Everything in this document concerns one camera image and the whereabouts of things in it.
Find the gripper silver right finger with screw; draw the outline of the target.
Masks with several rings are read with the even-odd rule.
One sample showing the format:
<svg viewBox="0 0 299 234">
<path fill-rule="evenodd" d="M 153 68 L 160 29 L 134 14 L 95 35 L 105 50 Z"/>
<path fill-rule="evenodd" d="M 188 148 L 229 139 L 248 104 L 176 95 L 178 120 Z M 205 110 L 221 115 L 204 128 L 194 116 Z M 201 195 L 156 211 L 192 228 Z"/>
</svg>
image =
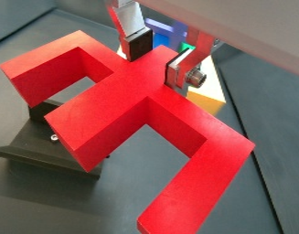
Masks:
<svg viewBox="0 0 299 234">
<path fill-rule="evenodd" d="M 204 31 L 190 28 L 186 40 L 196 49 L 186 48 L 166 64 L 165 84 L 173 89 L 176 87 L 182 89 L 185 83 L 200 88 L 208 77 L 198 67 L 212 53 L 216 38 Z"/>
</svg>

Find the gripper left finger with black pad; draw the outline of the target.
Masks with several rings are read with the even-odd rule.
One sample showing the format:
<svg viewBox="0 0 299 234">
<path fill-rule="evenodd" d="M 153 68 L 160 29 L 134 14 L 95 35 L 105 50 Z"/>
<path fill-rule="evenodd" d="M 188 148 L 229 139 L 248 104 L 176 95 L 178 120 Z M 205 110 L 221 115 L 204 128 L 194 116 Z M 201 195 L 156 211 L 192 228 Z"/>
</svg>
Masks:
<svg viewBox="0 0 299 234">
<path fill-rule="evenodd" d="M 135 0 L 106 0 L 107 11 L 119 31 L 122 52 L 135 61 L 153 50 L 153 30 L 146 26 Z"/>
</svg>

